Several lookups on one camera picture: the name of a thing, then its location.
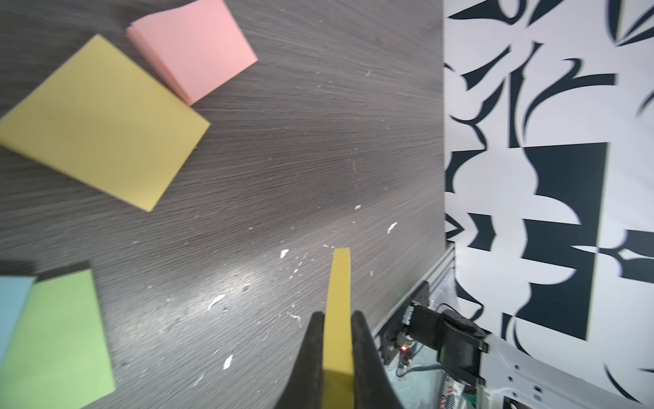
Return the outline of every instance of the blue sticky note pad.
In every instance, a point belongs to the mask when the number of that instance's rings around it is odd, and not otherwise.
[[[0,367],[34,279],[0,276]]]

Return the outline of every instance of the white debris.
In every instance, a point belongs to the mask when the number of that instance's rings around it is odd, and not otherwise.
[[[204,378],[204,374],[200,375],[200,377],[198,378],[198,380],[193,384],[193,387],[198,386],[198,384],[200,383],[200,381],[202,380],[202,378]]]
[[[227,357],[227,359],[225,359],[225,363],[222,364],[222,370],[225,370],[225,369],[229,368],[232,365],[232,357],[233,356],[234,355],[230,355],[229,357]]]
[[[223,298],[225,298],[225,294],[221,294],[216,298],[214,298],[211,304],[209,304],[209,306],[207,307],[207,311],[211,310],[211,307],[213,307],[218,301],[222,300]]]
[[[287,314],[288,314],[289,317],[297,319],[297,320],[298,320],[298,324],[299,324],[300,326],[302,326],[302,324],[300,323],[300,316],[299,316],[299,315],[293,315],[293,314],[291,314],[290,312],[287,312]]]

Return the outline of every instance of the dark wood grain surface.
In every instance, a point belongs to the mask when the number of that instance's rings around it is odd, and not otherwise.
[[[269,408],[333,247],[371,327],[443,253],[441,2],[227,3],[259,62],[194,105],[152,213],[0,149],[2,272],[93,268],[117,390],[90,408]],[[182,4],[2,0],[0,114],[95,33],[152,72],[124,30]]]

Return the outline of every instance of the black shape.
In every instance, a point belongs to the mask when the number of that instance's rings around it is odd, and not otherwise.
[[[654,260],[651,258],[632,258],[622,260],[622,278],[654,284]]]
[[[454,227],[456,227],[456,230],[450,230],[449,232],[445,233],[446,239],[451,239],[452,237],[456,236],[457,234],[463,231],[463,226],[461,226],[456,220],[454,220],[454,217],[448,215],[447,213],[445,214],[445,220],[450,224],[452,224]]]
[[[641,34],[635,35],[631,37],[629,40],[618,44],[618,47],[622,47],[623,45],[627,45],[627,44],[637,43],[638,41],[647,40],[652,37],[654,37],[654,27],[648,28],[647,30],[643,31]]]
[[[654,233],[627,230],[627,238],[620,246],[615,249],[600,249],[600,253],[609,255],[620,263],[622,278],[654,283],[654,260],[651,258],[625,260],[620,256],[620,251],[623,249],[642,256],[654,257]]]
[[[523,71],[529,60],[532,59],[541,45],[541,43],[534,41],[532,43],[532,52],[529,54],[529,57],[527,57],[526,61],[520,67],[512,71],[509,76],[509,148],[520,147],[517,134],[515,133],[515,110],[517,109],[518,95],[520,94],[520,89],[523,87],[523,81],[525,80]]]
[[[609,34],[613,41],[617,41],[617,30],[620,24],[620,11],[622,9],[622,0],[608,0],[606,3],[606,16],[608,18]]]
[[[566,281],[531,283],[532,296],[516,317],[586,339],[595,254],[573,248],[597,242],[607,143],[525,148],[538,174],[536,195],[570,206],[581,224],[525,220],[522,258],[574,268]]]
[[[512,315],[502,313],[502,339],[506,341],[506,330],[509,328],[509,322],[513,318]]]
[[[475,18],[487,18],[490,20],[498,20],[508,24],[509,26],[513,25],[516,21],[520,20],[520,17],[525,13],[527,7],[526,0],[520,0],[520,5],[518,8],[518,13],[515,16],[509,17],[502,11],[500,2],[498,0],[486,0],[478,3],[472,7],[468,7],[465,10],[462,10],[456,14],[452,14],[448,18],[454,20],[472,20]]]
[[[500,86],[481,104],[481,109],[479,110],[479,113],[477,114],[476,117],[472,119],[458,119],[450,115],[450,118],[453,120],[457,121],[460,124],[465,124],[470,126],[474,131],[475,134],[477,135],[477,139],[479,142],[481,142],[482,145],[484,145],[484,151],[487,148],[487,142],[486,142],[486,137],[484,136],[484,133],[479,129],[477,124],[479,124],[488,114],[491,113],[493,108],[495,108],[495,105],[497,105],[497,101],[500,99],[500,95],[502,95],[502,89],[504,88],[504,81],[500,84]]]
[[[620,250],[629,249],[642,256],[654,257],[654,232],[627,230],[627,238]]]
[[[547,98],[551,98],[564,91],[573,90],[574,88],[581,88],[584,86],[615,85],[615,74],[593,74],[575,78],[575,75],[577,75],[579,70],[581,70],[583,63],[581,58],[568,58],[564,61],[572,61],[572,68],[557,82],[538,94],[538,96],[529,105],[529,108],[527,108],[525,119],[523,121],[523,140],[526,139],[525,133],[529,116],[532,114],[532,111]]]
[[[322,406],[322,334],[325,316],[311,315],[293,371],[275,409]]]
[[[513,326],[513,342],[515,342],[515,347],[518,349],[518,351],[526,353],[527,355],[531,356],[529,352],[525,351],[522,345],[520,345],[520,341],[518,341],[518,334],[515,333],[515,325]]]
[[[454,192],[454,175],[456,171],[468,161],[468,159],[477,156],[478,154],[485,152],[485,149],[480,149],[478,151],[454,151],[452,152],[452,158],[450,159],[449,165],[445,170],[445,191]]]
[[[652,91],[644,100],[643,103],[640,104],[638,107],[638,111],[636,112],[636,116],[641,116],[643,115],[643,111],[645,111],[645,108],[649,105],[650,102],[652,102],[652,99],[654,99],[654,91]]]
[[[477,227],[477,235],[468,247],[484,251],[491,251],[492,241],[495,239],[495,229],[492,226],[492,218],[489,215],[478,215],[468,213]]]
[[[615,386],[615,388],[618,390],[618,392],[620,392],[620,393],[622,394],[622,396],[624,396],[624,397],[627,398],[627,399],[630,399],[630,400],[633,400],[633,401],[635,401],[635,402],[640,403],[640,402],[638,401],[638,399],[636,399],[636,398],[634,398],[633,396],[629,395],[629,393],[628,393],[627,391],[625,391],[625,390],[624,390],[624,389],[623,389],[623,388],[622,388],[622,387],[621,387],[621,386],[620,386],[620,385],[615,381],[615,379],[613,378],[613,376],[611,376],[611,372],[609,372],[609,368],[608,368],[606,365],[604,365],[604,372],[605,372],[606,375],[609,377],[609,381],[611,381],[611,383],[613,384],[613,386]]]
[[[481,314],[484,313],[484,305],[481,305],[481,308],[479,308],[475,313],[470,317],[470,321],[475,321],[477,318],[481,317]]]
[[[488,64],[477,68],[474,71],[470,71],[469,73],[465,73],[461,75],[464,80],[466,80],[466,86],[467,89],[469,90],[470,88],[474,87],[475,85],[479,84],[479,81],[493,68],[495,64],[497,64],[506,54],[509,54],[511,52],[511,46],[509,45],[506,47],[502,53],[500,53],[499,56],[495,57],[491,62]]]
[[[464,300],[474,302],[475,304],[481,306],[475,313],[472,315],[470,318],[470,321],[475,321],[477,318],[481,317],[481,314],[484,312],[484,304],[480,303],[473,297],[472,295],[468,294],[466,290],[461,287],[461,284],[458,283],[458,280],[455,278],[455,283],[456,283],[456,296],[459,298],[463,298]]]
[[[553,8],[561,4],[563,0],[540,0],[532,13],[527,26],[531,26],[536,20],[549,13]]]
[[[643,13],[643,15],[634,23],[633,26],[629,29],[627,34],[625,34],[625,37],[628,37],[631,33],[636,31],[640,26],[643,25],[644,22],[647,21],[648,18],[650,18],[654,14],[654,6],[650,7],[649,10]]]

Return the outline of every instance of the sticky note pad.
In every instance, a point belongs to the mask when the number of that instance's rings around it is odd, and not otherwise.
[[[257,60],[223,0],[197,0],[132,23],[127,36],[192,105]]]
[[[324,409],[354,409],[350,314],[350,249],[336,249],[329,278],[322,345]]]
[[[0,368],[34,277],[0,276]]]
[[[96,35],[0,119],[0,145],[150,211],[208,127]]]
[[[0,408],[80,409],[115,389],[91,271],[34,284],[0,370]]]

